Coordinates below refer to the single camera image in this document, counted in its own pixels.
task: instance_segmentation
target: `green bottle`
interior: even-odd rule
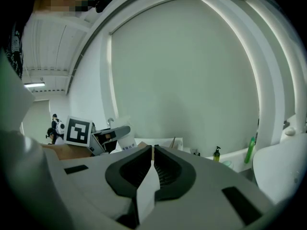
[[[216,147],[216,151],[213,154],[213,161],[219,161],[220,160],[220,152],[219,149],[221,149],[220,147]]]
[[[252,137],[251,140],[250,140],[249,146],[248,146],[248,152],[246,154],[244,163],[248,163],[249,162],[250,156],[251,156],[251,154],[253,152],[253,149],[254,149],[254,146],[255,146],[255,138]]]

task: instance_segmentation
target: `soap dispenser bottle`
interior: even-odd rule
[[[216,147],[216,151],[213,154],[213,161],[219,161],[220,160],[220,152],[219,149],[221,149],[220,147]]]

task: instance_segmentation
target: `black rectangular slot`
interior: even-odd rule
[[[224,188],[222,192],[245,225],[249,225],[262,216],[262,214],[235,187]]]
[[[78,165],[78,166],[66,168],[64,170],[65,170],[66,174],[72,174],[72,173],[76,173],[76,172],[79,172],[79,171],[84,171],[86,169],[88,169],[88,167],[86,165]]]

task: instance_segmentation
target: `ceiling light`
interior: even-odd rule
[[[26,83],[25,87],[27,88],[33,88],[33,87],[43,87],[45,86],[44,82],[31,82],[31,83]]]

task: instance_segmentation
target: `wall light strip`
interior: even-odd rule
[[[45,86],[45,83],[44,82],[32,82],[32,83],[26,83],[24,85],[25,87],[27,88],[33,88],[33,87],[43,87]]]

